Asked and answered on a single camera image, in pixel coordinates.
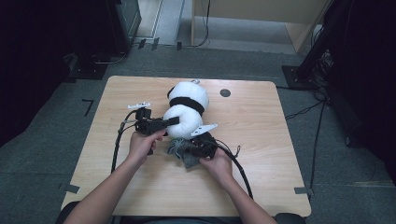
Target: hand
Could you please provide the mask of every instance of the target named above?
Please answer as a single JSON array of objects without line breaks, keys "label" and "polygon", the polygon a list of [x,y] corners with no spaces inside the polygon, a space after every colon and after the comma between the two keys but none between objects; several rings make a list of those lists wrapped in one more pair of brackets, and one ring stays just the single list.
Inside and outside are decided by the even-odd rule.
[{"label": "hand", "polygon": [[136,160],[140,165],[143,164],[147,160],[149,150],[155,150],[156,140],[162,141],[165,132],[166,130],[163,129],[149,136],[134,132],[131,136],[127,159]]},{"label": "hand", "polygon": [[200,163],[209,171],[210,174],[225,187],[233,179],[233,164],[230,157],[222,149],[217,149],[212,160],[201,158]]}]

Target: black cable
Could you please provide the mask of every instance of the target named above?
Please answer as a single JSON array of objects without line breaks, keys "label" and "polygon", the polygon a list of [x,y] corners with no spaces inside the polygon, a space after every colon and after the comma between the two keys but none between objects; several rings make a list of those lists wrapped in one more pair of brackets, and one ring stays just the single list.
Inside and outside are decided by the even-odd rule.
[{"label": "black cable", "polygon": [[204,27],[206,28],[206,35],[205,35],[205,38],[204,38],[204,40],[201,42],[201,44],[191,46],[191,47],[193,47],[193,48],[201,47],[204,43],[206,43],[207,39],[209,38],[209,24],[208,24],[208,22],[209,22],[209,12],[210,12],[210,0],[209,0],[209,2],[207,3],[206,22],[204,22]]},{"label": "black cable", "polygon": [[323,26],[320,27],[320,29],[317,31],[317,33],[314,36],[314,32],[312,32],[311,34],[311,47],[315,44],[315,42],[317,42],[317,37],[319,34],[321,34],[323,31]]},{"label": "black cable", "polygon": [[125,56],[126,56],[126,52],[124,52],[124,53],[122,54],[122,56],[121,56],[118,60],[116,60],[116,61],[112,61],[112,62],[97,62],[97,61],[93,60],[93,62],[94,62],[94,63],[97,63],[97,64],[113,64],[113,63],[119,63],[120,61],[122,61],[122,59],[125,58]]},{"label": "black cable", "polygon": [[282,86],[276,86],[277,89],[280,90],[288,90],[288,91],[312,91],[312,90],[298,90],[298,89],[291,89],[289,87],[282,87]]},{"label": "black cable", "polygon": [[129,126],[129,127],[124,129],[125,123],[128,120],[128,118],[135,112],[136,112],[136,110],[133,110],[133,111],[129,112],[129,114],[125,117],[125,120],[120,124],[120,128],[118,130],[119,134],[117,135],[116,146],[114,148],[113,162],[111,163],[111,173],[113,173],[114,170],[116,169],[117,156],[119,155],[120,140],[121,140],[122,134],[125,132],[125,130],[127,130],[127,129],[129,129],[129,128],[134,126],[134,125],[131,125],[131,126]]},{"label": "black cable", "polygon": [[251,199],[253,199],[253,193],[251,192],[251,187],[250,187],[250,184],[248,183],[247,175],[245,174],[245,171],[244,171],[244,168],[242,167],[242,165],[241,165],[241,164],[238,162],[238,160],[236,159],[237,155],[239,154],[240,147],[238,147],[238,150],[237,150],[237,152],[236,152],[236,155],[234,155],[234,154],[231,152],[230,148],[229,148],[225,143],[221,142],[221,141],[218,140],[218,139],[216,139],[216,142],[222,143],[223,146],[220,145],[219,143],[213,143],[213,142],[210,142],[210,141],[204,141],[204,142],[205,142],[205,143],[208,143],[208,144],[211,144],[211,145],[214,145],[214,146],[220,148],[221,150],[223,150],[223,151],[227,154],[228,157],[230,157],[230,159],[233,161],[233,163],[234,163],[234,164],[236,165],[236,167],[238,168],[239,173],[241,174],[242,178],[244,179],[245,185],[247,186],[247,193],[248,193],[248,196],[249,196]]},{"label": "black cable", "polygon": [[320,101],[320,102],[318,102],[318,103],[316,103],[316,104],[314,104],[314,105],[311,105],[311,106],[309,106],[309,107],[307,107],[307,108],[305,108],[305,109],[302,109],[302,110],[300,110],[299,112],[297,112],[297,113],[295,113],[295,114],[287,115],[287,116],[285,117],[285,119],[294,119],[295,117],[297,117],[297,116],[299,116],[299,115],[302,115],[302,114],[307,113],[310,109],[314,108],[314,107],[317,106],[317,105],[320,105],[321,103],[322,103],[322,101]]},{"label": "black cable", "polygon": [[[317,133],[315,136],[315,143],[314,143],[314,155],[312,156],[312,168],[311,168],[311,179],[309,181],[309,189],[312,189],[314,186],[314,180],[315,180],[315,170],[316,170],[316,159],[317,159],[317,148],[318,148],[318,137],[319,137],[319,130],[321,126],[321,121],[322,121],[322,116],[323,116],[323,110],[324,106],[326,105],[326,100],[322,101],[323,106],[320,110],[320,116],[319,116],[319,122],[318,122],[318,127],[317,127]],[[308,201],[311,202],[311,194],[308,194]]]},{"label": "black cable", "polygon": [[244,179],[245,185],[247,186],[247,193],[248,196],[253,199],[253,193],[251,192],[251,188],[250,185],[248,183],[248,178],[245,174],[244,168],[241,166],[241,164],[238,162],[238,160],[236,159],[236,157],[233,155],[233,153],[231,153],[231,151],[227,148],[224,148],[222,146],[219,146],[219,148],[221,150],[223,150],[225,152],[225,154],[227,154],[228,157],[230,157],[230,159],[233,161],[233,163],[235,163],[236,167],[238,167],[239,173],[241,173],[242,178]]}]

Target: floor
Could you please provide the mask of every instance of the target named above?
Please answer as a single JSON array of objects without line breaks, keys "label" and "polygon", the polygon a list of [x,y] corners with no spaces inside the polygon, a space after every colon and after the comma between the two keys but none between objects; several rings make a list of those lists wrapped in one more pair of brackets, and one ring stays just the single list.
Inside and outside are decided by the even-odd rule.
[{"label": "floor", "polygon": [[[142,23],[137,40],[160,38],[164,45],[191,45],[192,0],[140,0],[139,4]],[[195,24],[194,45],[198,45],[205,38],[205,18],[196,17]],[[201,48],[296,53],[283,22],[209,18],[208,30],[208,40]],[[307,44],[301,53],[309,49]]]}]

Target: tabletop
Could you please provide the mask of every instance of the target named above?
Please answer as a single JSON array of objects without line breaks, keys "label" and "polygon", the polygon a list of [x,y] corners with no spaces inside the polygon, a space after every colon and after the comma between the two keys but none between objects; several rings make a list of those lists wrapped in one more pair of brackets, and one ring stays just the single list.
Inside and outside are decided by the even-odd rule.
[{"label": "tabletop", "polygon": [[[105,87],[92,126],[81,151],[71,185],[78,193],[66,192],[63,207],[82,200],[110,175],[117,130],[131,111],[128,105],[150,103],[151,117],[160,118],[169,109],[166,94],[186,78],[111,77]],[[277,95],[268,81],[201,79],[207,91],[209,107],[204,124],[217,123],[210,131],[238,156],[251,186],[254,200],[270,215],[311,213],[303,188],[300,168],[290,139],[288,126]],[[220,91],[231,95],[223,97]],[[117,164],[128,153],[133,128],[120,141]],[[238,216],[231,199],[208,171],[197,165],[186,169],[182,161],[167,155],[170,137],[158,142],[154,155],[135,174],[124,191],[113,215],[117,216]],[[246,190],[236,166],[233,176]]]}]

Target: black fabric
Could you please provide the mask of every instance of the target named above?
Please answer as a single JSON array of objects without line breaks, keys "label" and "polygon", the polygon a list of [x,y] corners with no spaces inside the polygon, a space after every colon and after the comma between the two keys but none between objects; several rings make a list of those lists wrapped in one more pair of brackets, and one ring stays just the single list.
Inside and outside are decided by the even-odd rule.
[{"label": "black fabric", "polygon": [[279,213],[275,220],[278,224],[305,224],[303,217],[292,213]]},{"label": "black fabric", "polygon": [[189,108],[192,108],[196,111],[198,111],[198,113],[202,116],[202,114],[204,114],[205,109],[204,107],[199,104],[198,102],[192,100],[189,97],[176,97],[174,99],[172,99],[169,102],[169,105],[172,107],[174,105],[184,105],[184,106],[188,106]]},{"label": "black fabric", "polygon": [[58,218],[56,219],[55,224],[62,224],[73,211],[73,209],[78,205],[79,202],[71,202],[68,203],[67,206],[62,209],[61,213],[59,214]]}]

